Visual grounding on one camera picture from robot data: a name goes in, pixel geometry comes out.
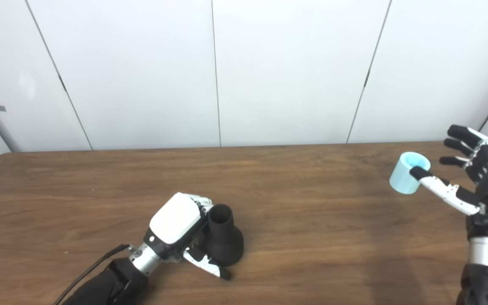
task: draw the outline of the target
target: white robotic hand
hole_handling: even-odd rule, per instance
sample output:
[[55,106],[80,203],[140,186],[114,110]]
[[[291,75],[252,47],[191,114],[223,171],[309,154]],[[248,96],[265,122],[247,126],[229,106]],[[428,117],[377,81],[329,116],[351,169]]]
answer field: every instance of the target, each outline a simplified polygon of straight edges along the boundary
[[197,195],[176,193],[150,220],[143,244],[129,257],[135,268],[149,276],[160,263],[182,257],[198,268],[229,280],[231,274],[193,242],[208,224],[212,201]]
[[[488,177],[488,137],[469,127],[458,125],[452,125],[447,134],[453,139],[445,139],[444,145],[459,150],[467,158],[442,157],[440,163],[463,168],[469,178],[476,185],[480,185]],[[449,181],[420,167],[412,168],[410,173],[421,185],[467,216],[486,212],[485,204],[480,202],[482,194],[479,192],[475,194],[459,185],[451,185]]]

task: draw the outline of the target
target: black cable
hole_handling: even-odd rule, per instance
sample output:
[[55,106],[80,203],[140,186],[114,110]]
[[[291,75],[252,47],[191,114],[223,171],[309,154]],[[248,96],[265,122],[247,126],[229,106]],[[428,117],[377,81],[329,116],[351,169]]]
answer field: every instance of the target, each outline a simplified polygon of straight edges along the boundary
[[80,274],[79,277],[76,278],[65,290],[64,292],[58,297],[58,299],[54,302],[54,305],[59,305],[61,303],[62,299],[71,291],[78,282],[80,282],[85,276],[87,276],[93,269],[95,269],[99,264],[101,264],[105,259],[111,257],[112,255],[115,255],[118,252],[124,251],[130,246],[130,244],[122,244],[119,245],[118,247],[108,251],[103,257],[99,258],[97,262],[93,263],[88,269],[85,270],[82,274]]

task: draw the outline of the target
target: cyan cup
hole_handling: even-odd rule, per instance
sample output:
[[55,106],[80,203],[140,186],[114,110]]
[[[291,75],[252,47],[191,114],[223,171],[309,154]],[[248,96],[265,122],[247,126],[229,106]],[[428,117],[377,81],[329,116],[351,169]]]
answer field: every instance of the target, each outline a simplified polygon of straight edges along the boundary
[[413,166],[420,166],[424,170],[430,169],[430,161],[423,155],[407,151],[400,155],[399,162],[389,178],[389,184],[395,191],[403,194],[413,194],[419,187],[419,182],[410,175]]

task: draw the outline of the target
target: table surface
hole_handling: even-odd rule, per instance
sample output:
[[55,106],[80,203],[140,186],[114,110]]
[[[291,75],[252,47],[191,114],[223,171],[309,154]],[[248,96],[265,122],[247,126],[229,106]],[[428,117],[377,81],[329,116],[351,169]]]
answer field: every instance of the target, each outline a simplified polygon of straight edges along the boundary
[[391,189],[404,151],[471,187],[438,164],[453,155],[440,142],[4,154],[0,304],[52,304],[109,249],[140,244],[178,191],[231,206],[244,256],[230,281],[163,264],[145,305],[454,304],[465,218],[426,189]]

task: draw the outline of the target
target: robotic finger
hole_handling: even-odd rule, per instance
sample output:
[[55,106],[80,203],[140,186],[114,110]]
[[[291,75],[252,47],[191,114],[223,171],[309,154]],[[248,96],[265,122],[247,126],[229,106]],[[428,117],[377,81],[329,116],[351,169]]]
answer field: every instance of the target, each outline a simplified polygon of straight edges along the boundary
[[184,259],[219,278],[231,279],[231,273],[227,269],[220,266],[196,245],[191,245],[184,251]]
[[436,177],[419,166],[412,168],[410,174],[419,184],[464,214],[469,216],[480,212],[480,200],[471,191],[459,185],[451,185],[448,180]]
[[442,157],[440,163],[464,168],[468,177],[478,185],[488,172],[488,137],[459,125],[451,125],[447,134],[453,139],[445,139],[444,145],[459,150],[469,158]]

